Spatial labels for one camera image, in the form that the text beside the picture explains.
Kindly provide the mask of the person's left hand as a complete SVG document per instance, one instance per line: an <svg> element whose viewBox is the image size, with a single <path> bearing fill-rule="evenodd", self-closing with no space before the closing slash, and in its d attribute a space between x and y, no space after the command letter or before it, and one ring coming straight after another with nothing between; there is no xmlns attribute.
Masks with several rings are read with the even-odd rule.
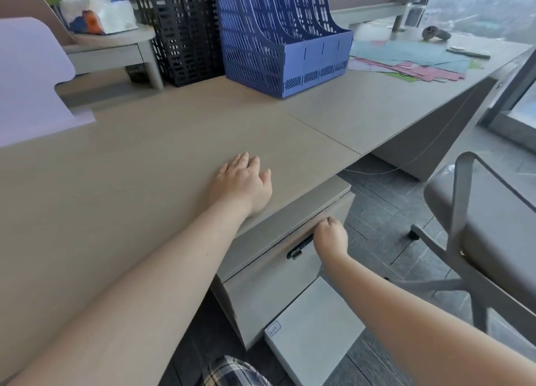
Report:
<svg viewBox="0 0 536 386"><path fill-rule="evenodd" d="M209 191L211 205L230 201L246 217L260 213L272 197L272 188L264 188L260 158L248 152L238 154L216 174Z"/></svg>

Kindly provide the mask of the grey drawer with lock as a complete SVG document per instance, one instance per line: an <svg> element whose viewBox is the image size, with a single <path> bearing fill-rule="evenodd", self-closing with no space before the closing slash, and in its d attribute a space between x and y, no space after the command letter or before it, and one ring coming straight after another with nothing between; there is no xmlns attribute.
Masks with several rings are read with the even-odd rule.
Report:
<svg viewBox="0 0 536 386"><path fill-rule="evenodd" d="M286 259L299 244L311 240L321 220L332 216L344 221L353 199L354 194L347 191L327 201L309 195L294 201L233 241L218 268L218 278L225 283L234 276L261 268L279 254Z"/></svg>

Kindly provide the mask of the person's right forearm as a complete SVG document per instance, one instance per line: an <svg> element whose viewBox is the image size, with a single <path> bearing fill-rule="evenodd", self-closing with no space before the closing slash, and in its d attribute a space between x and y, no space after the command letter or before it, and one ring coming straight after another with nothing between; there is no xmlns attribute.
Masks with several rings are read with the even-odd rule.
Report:
<svg viewBox="0 0 536 386"><path fill-rule="evenodd" d="M536 386L536 363L344 252L319 255L352 311L417 386Z"/></svg>

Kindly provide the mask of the person's left forearm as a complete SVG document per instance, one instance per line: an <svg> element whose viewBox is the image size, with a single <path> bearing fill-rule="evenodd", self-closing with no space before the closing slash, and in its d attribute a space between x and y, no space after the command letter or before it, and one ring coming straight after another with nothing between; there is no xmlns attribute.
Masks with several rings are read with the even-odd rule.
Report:
<svg viewBox="0 0 536 386"><path fill-rule="evenodd" d="M218 199L117 281L8 386L156 386L245 219Z"/></svg>

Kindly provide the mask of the black drawer lock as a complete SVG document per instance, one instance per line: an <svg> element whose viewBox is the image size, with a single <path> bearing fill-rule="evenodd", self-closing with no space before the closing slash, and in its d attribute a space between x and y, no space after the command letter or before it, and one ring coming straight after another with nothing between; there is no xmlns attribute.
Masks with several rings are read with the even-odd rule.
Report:
<svg viewBox="0 0 536 386"><path fill-rule="evenodd" d="M290 259L296 260L303 253L304 248L310 245L312 241L313 241L313 234L309 235L304 240L302 240L298 245L293 247L291 251L287 253L286 258L288 260Z"/></svg>

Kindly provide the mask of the flat light grey box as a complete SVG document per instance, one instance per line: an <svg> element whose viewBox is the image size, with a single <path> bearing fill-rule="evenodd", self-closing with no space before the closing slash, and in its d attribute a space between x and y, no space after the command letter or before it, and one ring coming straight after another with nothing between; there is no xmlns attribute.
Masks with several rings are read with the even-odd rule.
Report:
<svg viewBox="0 0 536 386"><path fill-rule="evenodd" d="M264 338L296 386L323 386L364 329L318 277L267 326Z"/></svg>

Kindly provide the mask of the grey drawer cabinet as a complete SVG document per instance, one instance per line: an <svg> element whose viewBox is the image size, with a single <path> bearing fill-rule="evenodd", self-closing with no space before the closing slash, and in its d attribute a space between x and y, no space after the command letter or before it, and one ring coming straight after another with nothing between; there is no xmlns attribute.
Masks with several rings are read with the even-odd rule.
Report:
<svg viewBox="0 0 536 386"><path fill-rule="evenodd" d="M347 191L352 192L350 183L333 176L303 196L327 201ZM246 224L236 238L255 226ZM250 349L263 336L264 329L317 278L320 267L321 261L311 242L296 260L283 259L283 254L279 254L261 268L246 271L225 283L216 274L211 290L245 349Z"/></svg>

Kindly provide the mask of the grey office chair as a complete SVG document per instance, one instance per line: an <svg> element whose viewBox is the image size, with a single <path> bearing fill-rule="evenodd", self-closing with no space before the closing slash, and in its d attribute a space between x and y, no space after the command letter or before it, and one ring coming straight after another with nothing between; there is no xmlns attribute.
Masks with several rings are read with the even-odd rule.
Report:
<svg viewBox="0 0 536 386"><path fill-rule="evenodd" d="M464 152L425 186L425 203L447 234L440 246L422 227L421 240L458 279L406 281L406 290L470 295L473 325L486 333L493 309L536 346L536 190L514 173Z"/></svg>

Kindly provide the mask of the black plastic file rack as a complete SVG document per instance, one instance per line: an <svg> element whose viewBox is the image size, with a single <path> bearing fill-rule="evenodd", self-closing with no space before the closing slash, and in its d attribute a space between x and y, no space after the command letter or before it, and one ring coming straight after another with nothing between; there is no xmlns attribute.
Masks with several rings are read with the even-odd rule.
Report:
<svg viewBox="0 0 536 386"><path fill-rule="evenodd" d="M216 0L135 0L163 78L176 87L224 75Z"/></svg>

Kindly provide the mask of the plaid trousers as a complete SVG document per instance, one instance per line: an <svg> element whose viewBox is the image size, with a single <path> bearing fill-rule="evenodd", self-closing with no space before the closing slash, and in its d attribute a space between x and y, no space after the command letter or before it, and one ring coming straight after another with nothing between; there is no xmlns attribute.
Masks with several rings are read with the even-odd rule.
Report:
<svg viewBox="0 0 536 386"><path fill-rule="evenodd" d="M232 356L211 361L201 372L195 386L272 386L255 367Z"/></svg>

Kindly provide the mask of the pile of coloured paper sheets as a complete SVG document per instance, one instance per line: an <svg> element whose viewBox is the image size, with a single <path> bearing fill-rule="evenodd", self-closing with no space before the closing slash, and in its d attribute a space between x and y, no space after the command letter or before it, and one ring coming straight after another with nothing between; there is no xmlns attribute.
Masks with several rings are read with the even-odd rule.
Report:
<svg viewBox="0 0 536 386"><path fill-rule="evenodd" d="M468 70L482 70L484 65L478 59L455 54L438 43L354 40L347 68L408 82L445 84L463 80Z"/></svg>

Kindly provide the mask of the grey handheld controller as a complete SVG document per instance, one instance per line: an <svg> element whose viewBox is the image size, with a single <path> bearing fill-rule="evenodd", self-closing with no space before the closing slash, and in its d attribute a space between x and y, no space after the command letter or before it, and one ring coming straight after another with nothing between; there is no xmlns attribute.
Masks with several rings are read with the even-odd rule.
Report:
<svg viewBox="0 0 536 386"><path fill-rule="evenodd" d="M430 25L425 27L421 33L422 39L425 41L430 41L433 39L439 39L443 42L447 42L451 38L451 33L437 26Z"/></svg>

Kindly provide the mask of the black pen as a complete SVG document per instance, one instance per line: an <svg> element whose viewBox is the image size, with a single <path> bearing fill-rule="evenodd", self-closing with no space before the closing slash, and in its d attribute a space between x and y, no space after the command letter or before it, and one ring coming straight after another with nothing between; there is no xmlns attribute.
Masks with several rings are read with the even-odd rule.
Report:
<svg viewBox="0 0 536 386"><path fill-rule="evenodd" d="M452 54L457 54L457 55L461 55L461 56L465 56L465 57L471 57L471 58L477 58L477 59L489 60L492 57L487 52L478 51L478 50L470 50L470 49L466 49L466 48L465 48L465 51L462 51L462 52L451 52L451 51L448 50L448 48L446 49L446 51L450 52Z"/></svg>

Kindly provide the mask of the white tissue pack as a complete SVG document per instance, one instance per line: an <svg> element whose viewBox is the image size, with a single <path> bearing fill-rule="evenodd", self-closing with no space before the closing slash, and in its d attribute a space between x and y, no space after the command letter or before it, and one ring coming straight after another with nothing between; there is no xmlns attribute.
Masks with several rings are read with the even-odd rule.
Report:
<svg viewBox="0 0 536 386"><path fill-rule="evenodd" d="M75 34L107 36L138 29L128 0L61 0L59 11Z"/></svg>

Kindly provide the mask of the lilac paper sheet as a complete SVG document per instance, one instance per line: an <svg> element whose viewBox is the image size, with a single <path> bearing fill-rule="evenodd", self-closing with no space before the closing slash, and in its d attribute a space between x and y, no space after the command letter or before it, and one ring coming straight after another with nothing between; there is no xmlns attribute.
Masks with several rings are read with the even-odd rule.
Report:
<svg viewBox="0 0 536 386"><path fill-rule="evenodd" d="M71 112L55 90L75 75L44 23L0 19L0 148L95 122L89 109Z"/></svg>

